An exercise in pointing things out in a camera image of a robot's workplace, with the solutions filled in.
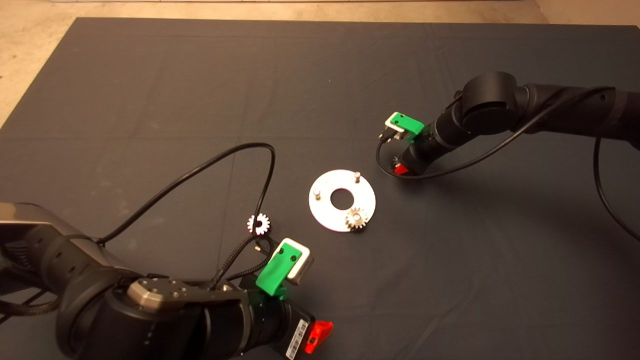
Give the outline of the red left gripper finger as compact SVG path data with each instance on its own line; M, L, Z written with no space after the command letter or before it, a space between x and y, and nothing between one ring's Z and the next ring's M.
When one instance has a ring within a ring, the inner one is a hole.
M331 321L314 321L309 334L304 338L304 352L312 354L329 337L333 328L334 323Z

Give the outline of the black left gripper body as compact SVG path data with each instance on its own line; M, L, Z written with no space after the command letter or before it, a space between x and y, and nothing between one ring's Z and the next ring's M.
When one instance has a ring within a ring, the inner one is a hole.
M279 297L249 297L250 330L247 350L270 347L283 360L302 360L315 317L304 308Z

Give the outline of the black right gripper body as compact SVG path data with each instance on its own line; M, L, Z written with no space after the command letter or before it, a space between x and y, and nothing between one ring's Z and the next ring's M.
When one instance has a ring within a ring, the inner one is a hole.
M432 126L426 125L413 142L401 153L401 165L405 168L402 175L420 176L440 157L445 155L445 146L432 132Z

